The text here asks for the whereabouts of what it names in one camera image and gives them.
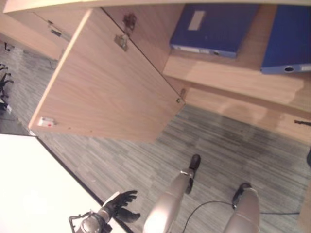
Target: silver leg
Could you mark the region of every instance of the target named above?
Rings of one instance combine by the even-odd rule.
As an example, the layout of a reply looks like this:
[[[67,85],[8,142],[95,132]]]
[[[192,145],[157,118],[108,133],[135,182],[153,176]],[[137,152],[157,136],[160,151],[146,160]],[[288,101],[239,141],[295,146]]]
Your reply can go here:
[[[186,168],[173,180],[171,186],[162,194],[149,213],[143,233],[168,233],[176,220],[180,203],[193,177],[193,170]]]
[[[242,193],[224,233],[259,233],[259,216],[257,192],[253,188],[247,188]]]

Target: blue binder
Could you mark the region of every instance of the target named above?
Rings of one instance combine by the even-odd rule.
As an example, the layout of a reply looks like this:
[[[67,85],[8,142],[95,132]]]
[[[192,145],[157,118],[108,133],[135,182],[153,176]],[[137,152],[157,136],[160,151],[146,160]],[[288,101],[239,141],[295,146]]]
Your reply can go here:
[[[311,71],[311,7],[277,7],[267,51],[264,74]]]
[[[257,9],[257,4],[187,4],[170,44],[177,50],[235,58]]]

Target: wooden shelf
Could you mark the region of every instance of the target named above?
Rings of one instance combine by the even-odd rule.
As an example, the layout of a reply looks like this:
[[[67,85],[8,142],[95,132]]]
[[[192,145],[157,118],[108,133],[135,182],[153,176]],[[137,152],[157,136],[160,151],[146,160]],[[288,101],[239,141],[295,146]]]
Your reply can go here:
[[[64,8],[152,5],[175,3],[262,3],[262,0],[8,0],[4,12],[38,11]],[[266,0],[269,4],[310,6],[310,0]]]
[[[189,89],[186,103],[308,144],[311,141],[310,128],[305,125],[294,124],[294,120],[310,121],[310,116],[300,118],[247,101],[236,100],[194,88]]]
[[[237,59],[172,51],[164,74],[180,80],[287,105],[311,112],[311,74],[263,75],[260,72],[276,6],[259,8]]]

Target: white table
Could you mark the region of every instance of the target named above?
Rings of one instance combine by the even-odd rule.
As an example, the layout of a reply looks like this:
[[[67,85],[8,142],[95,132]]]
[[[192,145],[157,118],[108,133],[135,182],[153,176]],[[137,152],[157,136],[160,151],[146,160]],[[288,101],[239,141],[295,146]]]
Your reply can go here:
[[[0,134],[0,146],[1,233],[69,233],[69,216],[100,209],[35,137]]]

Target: black cable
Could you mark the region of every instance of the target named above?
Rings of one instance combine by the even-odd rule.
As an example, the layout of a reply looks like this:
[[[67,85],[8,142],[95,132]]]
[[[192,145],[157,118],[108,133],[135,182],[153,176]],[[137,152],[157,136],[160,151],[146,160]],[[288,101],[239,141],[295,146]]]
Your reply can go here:
[[[293,212],[293,213],[267,213],[267,212],[261,212],[261,215],[299,215],[300,212]]]
[[[49,63],[50,63],[50,68],[52,69],[52,70],[55,70],[56,68],[53,68],[52,67],[52,62],[50,61],[50,59],[49,58],[47,58],[47,60],[49,61]]]
[[[15,120],[12,120],[12,119],[5,119],[5,118],[0,118],[0,120],[15,121]]]
[[[197,210],[198,210],[200,207],[202,207],[203,205],[210,204],[210,203],[222,203],[222,204],[226,204],[226,205],[232,206],[231,203],[228,203],[228,202],[225,202],[225,201],[220,201],[220,200],[212,200],[212,201],[207,201],[207,202],[202,203],[201,205],[199,205],[198,207],[196,207],[196,208],[192,211],[192,213],[189,215],[189,217],[188,217],[188,219],[187,219],[187,222],[186,222],[186,224],[185,224],[185,227],[184,227],[184,229],[183,229],[183,231],[182,231],[181,233],[184,233],[184,232],[185,232],[186,227],[187,227],[187,225],[188,225],[188,223],[189,223],[189,220],[190,220],[190,218],[192,217],[192,215],[194,214],[194,212],[197,211]],[[298,215],[298,214],[300,214],[300,212],[293,212],[293,213],[273,213],[273,212],[269,213],[269,212],[261,212],[260,214],[261,214],[261,215]]]
[[[196,208],[194,209],[194,211],[189,215],[189,217],[188,217],[188,219],[187,219],[187,222],[186,222],[186,225],[185,225],[185,227],[184,227],[182,233],[185,232],[186,227],[187,227],[187,225],[188,225],[188,222],[189,222],[190,218],[192,217],[192,215],[194,214],[194,212],[197,211],[201,206],[206,205],[206,204],[210,204],[210,203],[222,203],[222,204],[226,204],[226,205],[230,205],[230,206],[231,206],[231,203],[224,202],[224,201],[220,201],[220,200],[211,200],[211,201],[207,201],[207,202],[202,203],[201,205],[199,205],[198,207],[196,207]]]

